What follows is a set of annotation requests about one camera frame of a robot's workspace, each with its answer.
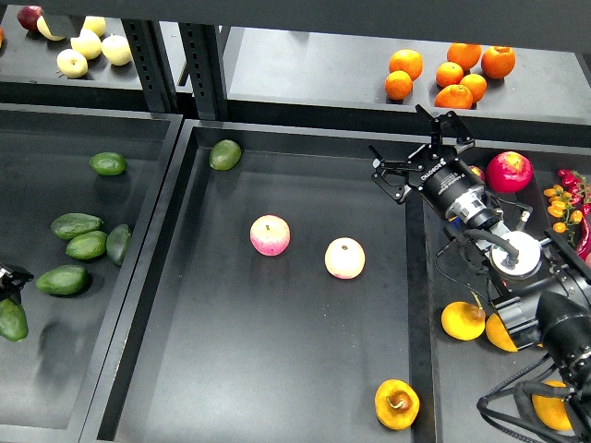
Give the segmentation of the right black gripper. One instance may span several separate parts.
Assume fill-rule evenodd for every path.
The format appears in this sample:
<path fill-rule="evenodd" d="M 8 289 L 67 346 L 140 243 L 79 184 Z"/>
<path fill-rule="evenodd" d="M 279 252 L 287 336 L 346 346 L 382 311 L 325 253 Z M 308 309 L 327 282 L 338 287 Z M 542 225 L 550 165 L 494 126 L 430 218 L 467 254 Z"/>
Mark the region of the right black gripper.
<path fill-rule="evenodd" d="M 427 118 L 430 144 L 422 145 L 407 160 L 386 160 L 372 145 L 372 181 L 398 205 L 415 190 L 443 219 L 471 220 L 486 209 L 482 201 L 484 182 L 458 157 L 476 145 L 472 132 L 455 111 L 431 114 L 422 105 L 415 110 Z M 455 144 L 445 147 L 446 131 L 452 131 Z"/>

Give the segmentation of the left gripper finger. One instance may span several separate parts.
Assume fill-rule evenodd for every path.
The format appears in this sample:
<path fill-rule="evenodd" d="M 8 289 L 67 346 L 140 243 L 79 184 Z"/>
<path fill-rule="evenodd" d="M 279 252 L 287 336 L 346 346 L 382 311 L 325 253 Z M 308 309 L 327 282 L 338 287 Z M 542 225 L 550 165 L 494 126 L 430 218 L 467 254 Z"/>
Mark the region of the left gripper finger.
<path fill-rule="evenodd" d="M 15 305 L 20 305 L 21 291 L 33 278 L 34 276 L 22 267 L 1 264 L 1 300 L 10 300 Z"/>

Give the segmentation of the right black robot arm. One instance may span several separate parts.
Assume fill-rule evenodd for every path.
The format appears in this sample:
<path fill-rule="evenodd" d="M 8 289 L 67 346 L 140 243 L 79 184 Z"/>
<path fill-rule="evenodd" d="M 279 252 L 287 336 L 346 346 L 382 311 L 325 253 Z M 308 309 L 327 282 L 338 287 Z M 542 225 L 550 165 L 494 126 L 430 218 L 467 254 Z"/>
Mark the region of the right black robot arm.
<path fill-rule="evenodd" d="M 536 238 L 525 223 L 506 225 L 501 198 L 462 160 L 474 137 L 455 112 L 429 117 L 430 140 L 402 160 L 377 156 L 373 181 L 397 203 L 412 193 L 446 222 L 471 270 L 487 279 L 482 301 L 518 349 L 544 356 L 477 402 L 481 417 L 523 442 L 590 438 L 590 270 L 557 233 Z"/>

